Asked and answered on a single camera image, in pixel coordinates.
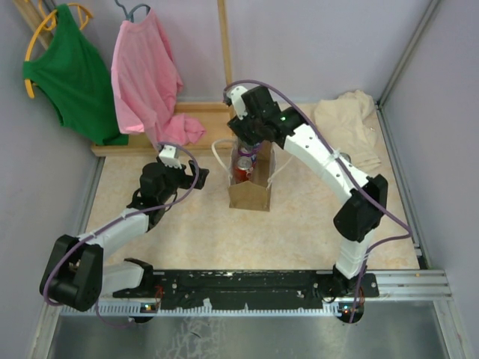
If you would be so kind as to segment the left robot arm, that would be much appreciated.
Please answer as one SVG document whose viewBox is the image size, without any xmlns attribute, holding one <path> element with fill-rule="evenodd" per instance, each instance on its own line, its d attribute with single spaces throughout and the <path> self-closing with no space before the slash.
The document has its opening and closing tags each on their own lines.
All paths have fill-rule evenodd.
<svg viewBox="0 0 479 359">
<path fill-rule="evenodd" d="M 177 168 L 161 160 L 145 165 L 138 189 L 116 219 L 92 232 L 63 235 L 55 241 L 39 287 L 45 302 L 85 312 L 101 295 L 122 289 L 131 289 L 141 297 L 150 295 L 156 279 L 146 272 L 144 263 L 104 263 L 133 239 L 152 230 L 167 210 L 182 200 L 177 195 L 179 190 L 187 194 L 201 190 L 209 173 L 193 159 Z"/>
</svg>

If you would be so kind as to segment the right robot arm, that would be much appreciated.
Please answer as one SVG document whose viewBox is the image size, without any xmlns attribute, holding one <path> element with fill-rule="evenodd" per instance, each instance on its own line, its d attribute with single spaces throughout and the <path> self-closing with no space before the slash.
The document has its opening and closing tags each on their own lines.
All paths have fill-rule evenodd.
<svg viewBox="0 0 479 359">
<path fill-rule="evenodd" d="M 235 115 L 228 127 L 242 142 L 277 144 L 307 165 L 336 195 L 341 208 L 333 224 L 341 235 L 340 254 L 326 283 L 325 296 L 349 296 L 361 286 L 366 250 L 387 203 L 385 177 L 370 177 L 324 144 L 305 114 L 290 106 L 281 110 L 269 90 L 236 86 L 227 90 L 226 103 Z"/>
</svg>

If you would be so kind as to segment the red cola can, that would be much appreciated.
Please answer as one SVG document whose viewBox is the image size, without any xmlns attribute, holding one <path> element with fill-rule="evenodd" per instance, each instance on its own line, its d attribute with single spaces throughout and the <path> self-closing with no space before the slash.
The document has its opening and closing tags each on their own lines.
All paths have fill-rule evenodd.
<svg viewBox="0 0 479 359">
<path fill-rule="evenodd" d="M 347 163 L 352 164 L 352 159 L 351 159 L 350 155 L 348 155 L 346 153 L 341 153 L 341 156 Z"/>
</svg>

